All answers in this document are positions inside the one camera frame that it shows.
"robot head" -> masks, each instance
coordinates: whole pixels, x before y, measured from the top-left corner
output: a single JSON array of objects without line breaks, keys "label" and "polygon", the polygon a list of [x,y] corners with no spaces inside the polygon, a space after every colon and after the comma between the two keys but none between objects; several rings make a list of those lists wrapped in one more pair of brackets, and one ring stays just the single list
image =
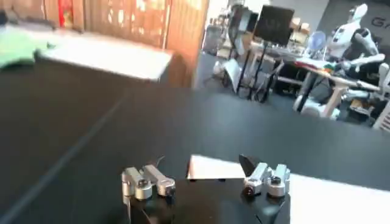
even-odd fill
[{"label": "robot head", "polygon": [[355,6],[353,9],[349,11],[349,19],[348,22],[360,21],[367,13],[368,6],[366,4],[361,4]]}]

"green cloth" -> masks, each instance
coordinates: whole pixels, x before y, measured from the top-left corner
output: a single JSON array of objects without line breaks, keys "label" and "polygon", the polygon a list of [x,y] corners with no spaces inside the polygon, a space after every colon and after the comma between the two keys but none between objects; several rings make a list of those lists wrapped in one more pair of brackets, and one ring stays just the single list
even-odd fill
[{"label": "green cloth", "polygon": [[0,31],[0,69],[15,63],[34,64],[34,53],[47,48],[47,42],[34,40],[25,33]]}]

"computer monitor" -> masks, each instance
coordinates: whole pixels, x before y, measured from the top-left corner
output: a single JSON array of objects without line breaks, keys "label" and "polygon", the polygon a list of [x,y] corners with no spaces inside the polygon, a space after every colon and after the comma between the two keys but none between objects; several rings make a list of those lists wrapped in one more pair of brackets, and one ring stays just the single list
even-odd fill
[{"label": "computer monitor", "polygon": [[234,5],[232,7],[232,18],[230,20],[229,28],[235,29],[239,32],[245,32],[248,30],[249,26],[256,24],[257,17],[253,19],[253,12],[250,11],[243,5]]},{"label": "computer monitor", "polygon": [[254,36],[271,43],[287,45],[293,16],[294,10],[292,9],[264,5]]},{"label": "computer monitor", "polygon": [[257,23],[257,19],[258,19],[258,13],[254,13],[252,12],[250,14],[250,17],[249,17],[249,22],[248,22],[248,26],[246,28],[246,30],[248,32],[253,32],[255,30],[255,27],[256,27],[256,23]]}]

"wooden door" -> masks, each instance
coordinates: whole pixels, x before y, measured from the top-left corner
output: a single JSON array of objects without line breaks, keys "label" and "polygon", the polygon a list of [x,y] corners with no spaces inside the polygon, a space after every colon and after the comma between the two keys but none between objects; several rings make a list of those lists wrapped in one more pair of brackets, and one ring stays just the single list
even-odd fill
[{"label": "wooden door", "polygon": [[56,26],[60,25],[58,0],[44,0],[46,19],[52,21]]},{"label": "wooden door", "polygon": [[13,8],[22,18],[33,17],[44,19],[43,0],[2,0],[5,9]]},{"label": "wooden door", "polygon": [[163,46],[168,0],[86,0],[85,26],[92,32]]},{"label": "wooden door", "polygon": [[84,30],[84,0],[73,0],[73,28]]},{"label": "wooden door", "polygon": [[190,87],[204,33],[208,0],[172,0],[166,48],[180,54],[187,67],[182,85]]}]

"humanoid robot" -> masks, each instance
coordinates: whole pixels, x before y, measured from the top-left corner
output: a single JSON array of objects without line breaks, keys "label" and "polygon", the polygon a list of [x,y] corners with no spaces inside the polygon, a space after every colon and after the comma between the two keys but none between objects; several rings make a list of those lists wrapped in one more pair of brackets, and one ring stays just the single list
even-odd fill
[{"label": "humanoid robot", "polygon": [[[332,39],[328,42],[329,61],[336,64],[337,75],[343,75],[346,78],[363,79],[367,73],[380,73],[380,76],[386,76],[388,71],[379,69],[382,61],[385,59],[384,54],[379,54],[378,48],[373,41],[370,30],[360,27],[360,21],[367,13],[367,5],[359,5],[350,11],[348,23],[337,28]],[[362,91],[350,91],[349,97],[358,97]],[[302,97],[298,97],[294,104],[294,109]],[[309,98],[303,109],[303,114],[313,116],[323,116],[326,108],[325,103],[317,102]],[[336,120],[340,111],[335,108],[330,118]]]},{"label": "humanoid robot", "polygon": [[354,7],[349,11],[350,14],[347,23],[332,32],[332,38],[327,44],[331,57],[334,59],[342,58],[344,52],[351,45],[351,39],[355,31],[360,29],[360,22],[366,15],[367,10],[368,7],[366,4]]}]

